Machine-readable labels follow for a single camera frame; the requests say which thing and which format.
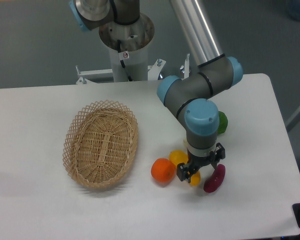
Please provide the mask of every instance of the wicker basket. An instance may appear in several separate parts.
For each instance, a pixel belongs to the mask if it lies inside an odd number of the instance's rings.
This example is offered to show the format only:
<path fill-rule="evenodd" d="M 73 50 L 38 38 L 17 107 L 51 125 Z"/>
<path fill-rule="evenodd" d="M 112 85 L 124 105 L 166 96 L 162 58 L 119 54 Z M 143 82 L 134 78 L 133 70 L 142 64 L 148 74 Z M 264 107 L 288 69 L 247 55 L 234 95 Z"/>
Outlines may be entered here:
<path fill-rule="evenodd" d="M 66 135 L 63 165 L 77 183 L 95 189 L 117 183 L 130 168 L 138 126 L 125 105 L 92 103 L 75 116 Z"/>

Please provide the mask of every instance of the aluminum tube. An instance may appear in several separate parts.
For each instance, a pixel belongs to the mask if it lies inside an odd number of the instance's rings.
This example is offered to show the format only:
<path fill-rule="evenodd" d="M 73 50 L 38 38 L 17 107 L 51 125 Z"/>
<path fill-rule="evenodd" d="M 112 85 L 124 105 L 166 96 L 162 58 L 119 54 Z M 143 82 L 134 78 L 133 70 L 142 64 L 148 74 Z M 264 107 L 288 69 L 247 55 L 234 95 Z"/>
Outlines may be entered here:
<path fill-rule="evenodd" d="M 202 0 L 170 0 L 198 66 L 223 54 Z"/>

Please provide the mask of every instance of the blue joint cap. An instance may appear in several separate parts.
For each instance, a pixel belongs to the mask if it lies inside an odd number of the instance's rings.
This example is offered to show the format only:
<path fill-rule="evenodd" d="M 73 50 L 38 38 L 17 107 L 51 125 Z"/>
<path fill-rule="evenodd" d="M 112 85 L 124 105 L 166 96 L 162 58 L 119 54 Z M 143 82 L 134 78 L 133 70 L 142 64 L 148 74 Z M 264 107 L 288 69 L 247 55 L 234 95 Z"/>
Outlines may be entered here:
<path fill-rule="evenodd" d="M 227 58 L 230 60 L 230 62 L 232 64 L 232 68 L 233 68 L 233 82 L 231 85 L 231 87 L 232 87 L 241 81 L 241 79 L 243 77 L 243 68 L 236 58 L 234 58 L 232 56 L 229 56 Z"/>
<path fill-rule="evenodd" d="M 72 10 L 72 13 L 74 14 L 74 17 L 76 19 L 76 21 L 78 22 L 79 26 L 80 26 L 80 29 L 83 31 L 83 32 L 88 32 L 90 31 L 84 24 L 84 22 L 82 21 L 81 17 L 79 16 L 78 12 L 76 11 L 76 8 L 74 6 L 74 3 L 73 1 L 70 1 L 69 2 L 69 5 L 70 5 L 70 8 Z"/>
<path fill-rule="evenodd" d="M 193 133 L 207 137 L 218 130 L 219 110 L 214 102 L 198 98 L 186 107 L 184 120 Z"/>
<path fill-rule="evenodd" d="M 160 100 L 163 104 L 164 104 L 166 93 L 169 91 L 169 88 L 171 87 L 171 85 L 177 80 L 181 80 L 181 79 L 178 76 L 172 75 L 172 76 L 167 76 L 160 83 L 160 85 L 156 91 L 156 94 L 158 95 L 158 97 L 160 98 Z"/>

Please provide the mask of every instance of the green fruit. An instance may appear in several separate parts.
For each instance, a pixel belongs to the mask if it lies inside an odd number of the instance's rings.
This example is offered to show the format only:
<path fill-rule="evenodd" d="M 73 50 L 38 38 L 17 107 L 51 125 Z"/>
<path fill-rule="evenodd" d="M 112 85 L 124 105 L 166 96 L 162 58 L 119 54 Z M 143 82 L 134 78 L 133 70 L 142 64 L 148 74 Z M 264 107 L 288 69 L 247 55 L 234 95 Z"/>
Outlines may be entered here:
<path fill-rule="evenodd" d="M 228 118 L 224 112 L 219 111 L 220 124 L 218 127 L 218 135 L 225 133 L 226 128 L 228 127 Z"/>

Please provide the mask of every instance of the orange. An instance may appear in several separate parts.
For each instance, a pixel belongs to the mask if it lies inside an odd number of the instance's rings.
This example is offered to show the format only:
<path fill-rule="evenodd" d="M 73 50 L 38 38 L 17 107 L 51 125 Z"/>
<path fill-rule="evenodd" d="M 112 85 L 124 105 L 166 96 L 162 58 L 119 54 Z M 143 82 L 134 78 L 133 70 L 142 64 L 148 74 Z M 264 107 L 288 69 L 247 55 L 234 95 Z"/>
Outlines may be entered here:
<path fill-rule="evenodd" d="M 168 183 L 175 175 L 175 167 L 168 159 L 160 158 L 154 162 L 151 175 L 160 183 Z"/>

